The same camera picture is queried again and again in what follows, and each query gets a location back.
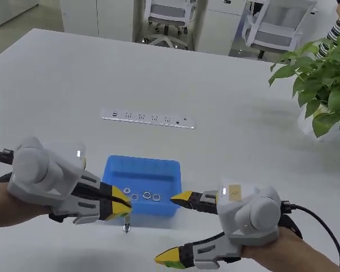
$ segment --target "white table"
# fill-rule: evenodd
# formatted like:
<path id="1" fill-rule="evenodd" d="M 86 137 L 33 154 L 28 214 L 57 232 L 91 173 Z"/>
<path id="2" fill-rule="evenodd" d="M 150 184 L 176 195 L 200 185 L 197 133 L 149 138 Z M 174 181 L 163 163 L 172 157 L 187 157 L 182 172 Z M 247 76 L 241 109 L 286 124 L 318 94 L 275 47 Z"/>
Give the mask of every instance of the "white table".
<path id="1" fill-rule="evenodd" d="M 224 178 L 273 185 L 283 199 L 318 213 L 340 240 L 340 143 L 302 135 L 292 80 L 269 89 L 269 66 L 35 29 L 0 55 L 0 149 L 30 134 L 80 139 L 87 169 L 99 176 L 117 154 L 178 160 L 184 190 L 215 189 Z M 104 121 L 102 107 L 185 114 L 197 128 Z M 9 170 L 0 164 L 0 175 Z M 307 242 L 338 261 L 318 223 L 300 212 L 292 217 Z M 118 226 L 42 216 L 0 229 L 0 272 L 165 271 L 155 255 L 219 232 L 216 217 L 185 209 L 170 229 L 128 235 Z M 230 270 L 265 271 L 250 260 L 221 267 Z"/>

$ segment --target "white chair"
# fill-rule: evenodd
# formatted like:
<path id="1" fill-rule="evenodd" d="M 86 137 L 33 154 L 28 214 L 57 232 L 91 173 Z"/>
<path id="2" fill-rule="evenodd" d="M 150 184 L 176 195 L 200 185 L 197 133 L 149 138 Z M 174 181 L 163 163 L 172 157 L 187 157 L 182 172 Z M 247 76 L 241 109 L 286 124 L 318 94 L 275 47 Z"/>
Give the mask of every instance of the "white chair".
<path id="1" fill-rule="evenodd" d="M 169 36 L 169 26 L 176 26 L 178 34 L 180 28 L 184 28 L 184 34 L 188 33 L 188 25 L 192 21 L 196 6 L 196 0 L 146 0 L 145 18 L 151 24 L 155 22 L 159 25 L 164 24 L 164 34 L 149 35 L 146 39 L 155 39 L 150 45 L 166 42 L 170 48 L 174 44 L 182 45 L 187 49 L 187 43 Z"/>
<path id="2" fill-rule="evenodd" d="M 265 51 L 294 51 L 316 3 L 316 0 L 266 0 L 259 13 L 247 16 L 242 31 L 246 46 L 259 49 L 259 58 Z"/>

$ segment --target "chair leg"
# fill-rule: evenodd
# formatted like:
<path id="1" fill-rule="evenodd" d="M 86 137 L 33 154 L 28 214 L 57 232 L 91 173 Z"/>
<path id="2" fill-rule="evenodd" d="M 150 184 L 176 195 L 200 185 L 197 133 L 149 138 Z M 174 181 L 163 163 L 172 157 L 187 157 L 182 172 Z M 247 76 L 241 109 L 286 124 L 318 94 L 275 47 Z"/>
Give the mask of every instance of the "chair leg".
<path id="1" fill-rule="evenodd" d="M 161 42 L 165 42 L 168 44 L 168 46 L 170 48 L 174 48 L 174 45 L 172 44 L 171 40 L 169 39 L 168 36 L 165 36 L 165 35 L 161 35 L 160 37 L 158 37 L 155 41 L 151 42 L 150 45 L 156 45 L 156 44 L 159 44 Z"/>
<path id="2" fill-rule="evenodd" d="M 152 40 L 158 39 L 158 38 L 161 38 L 161 37 L 164 37 L 164 35 L 163 34 L 152 34 L 152 35 L 146 36 L 146 38 L 152 39 Z"/>
<path id="3" fill-rule="evenodd" d="M 182 40 L 179 40 L 175 37 L 172 36 L 168 36 L 169 40 L 171 40 L 173 43 L 179 44 L 179 45 L 183 45 L 183 46 L 187 46 L 186 42 L 183 42 Z"/>
<path id="4" fill-rule="evenodd" d="M 155 27 L 155 31 L 156 31 L 156 32 L 159 32 L 159 31 L 160 31 L 160 26 L 161 26 L 161 24 L 157 24 L 157 25 L 156 25 L 156 27 Z"/>
<path id="5" fill-rule="evenodd" d="M 168 35 L 169 35 L 169 26 L 168 26 L 168 25 L 165 25 L 165 28 L 164 28 L 164 35 L 165 35 L 165 36 L 168 36 Z"/>
<path id="6" fill-rule="evenodd" d="M 263 59 L 264 55 L 265 55 L 265 52 L 263 50 L 261 50 L 260 54 L 258 55 L 258 59 L 259 60 Z"/>

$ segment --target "power strip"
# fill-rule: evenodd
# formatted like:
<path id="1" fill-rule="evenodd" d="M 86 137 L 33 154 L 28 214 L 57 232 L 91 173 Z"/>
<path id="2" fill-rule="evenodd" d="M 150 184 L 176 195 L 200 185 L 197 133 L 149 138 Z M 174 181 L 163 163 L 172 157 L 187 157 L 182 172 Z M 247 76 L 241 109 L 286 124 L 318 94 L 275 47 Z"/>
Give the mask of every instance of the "power strip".
<path id="1" fill-rule="evenodd" d="M 131 122 L 173 128 L 195 129 L 195 122 L 190 117 L 163 115 L 158 113 L 133 112 L 131 110 L 103 109 L 102 119 L 112 121 Z"/>

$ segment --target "human wrist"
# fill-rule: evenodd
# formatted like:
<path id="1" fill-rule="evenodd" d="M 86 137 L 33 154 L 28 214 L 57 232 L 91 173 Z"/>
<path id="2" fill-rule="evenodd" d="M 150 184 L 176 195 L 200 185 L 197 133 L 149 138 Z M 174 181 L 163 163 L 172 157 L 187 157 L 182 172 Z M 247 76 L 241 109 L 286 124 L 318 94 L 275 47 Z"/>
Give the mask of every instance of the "human wrist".
<path id="1" fill-rule="evenodd" d="M 0 184 L 0 228 L 23 223 L 48 213 L 50 207 L 25 203 L 7 191 L 7 183 Z"/>
<path id="2" fill-rule="evenodd" d="M 283 232 L 274 243 L 263 247 L 245 247 L 251 258 L 272 272 L 340 272 L 340 268 L 310 245 Z"/>

